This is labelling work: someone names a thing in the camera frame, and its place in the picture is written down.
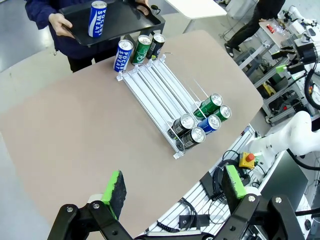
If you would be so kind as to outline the person's right hand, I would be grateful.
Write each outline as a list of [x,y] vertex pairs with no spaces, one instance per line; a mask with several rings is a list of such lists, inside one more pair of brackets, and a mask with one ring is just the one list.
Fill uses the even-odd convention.
[[52,25],[57,36],[70,37],[74,39],[70,29],[73,27],[72,23],[65,19],[61,13],[51,13],[48,16],[49,23]]

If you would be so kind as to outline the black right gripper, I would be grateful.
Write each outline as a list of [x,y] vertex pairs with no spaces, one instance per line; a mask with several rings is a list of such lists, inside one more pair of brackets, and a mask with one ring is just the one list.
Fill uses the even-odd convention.
[[304,64],[312,64],[319,62],[319,45],[314,42],[310,43],[294,43],[293,46],[282,47],[279,51],[273,53],[273,60],[288,57],[294,60],[296,64],[283,64],[276,67],[276,73],[289,72],[291,75],[299,72],[306,72]]

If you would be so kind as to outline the person's left hand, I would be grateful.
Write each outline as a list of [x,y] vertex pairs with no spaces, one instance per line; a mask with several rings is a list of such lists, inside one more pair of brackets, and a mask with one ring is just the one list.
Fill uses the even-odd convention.
[[138,4],[137,9],[141,11],[145,16],[149,14],[150,6],[148,0],[135,0],[135,2]]

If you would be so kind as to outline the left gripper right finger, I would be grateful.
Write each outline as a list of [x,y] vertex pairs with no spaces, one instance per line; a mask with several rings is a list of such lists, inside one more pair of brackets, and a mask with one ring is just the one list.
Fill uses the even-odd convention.
[[216,240],[240,240],[250,226],[260,226],[269,240],[303,240],[295,211],[285,195],[266,200],[247,193],[235,167],[223,169],[222,190],[230,217],[215,235]]

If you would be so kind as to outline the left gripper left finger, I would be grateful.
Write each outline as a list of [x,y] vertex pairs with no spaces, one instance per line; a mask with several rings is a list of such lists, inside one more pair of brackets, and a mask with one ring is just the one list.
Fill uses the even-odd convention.
[[127,189],[123,173],[112,173],[101,199],[79,208],[65,204],[59,209],[49,232],[49,240],[86,240],[99,232],[105,240],[131,240],[131,235],[119,222]]

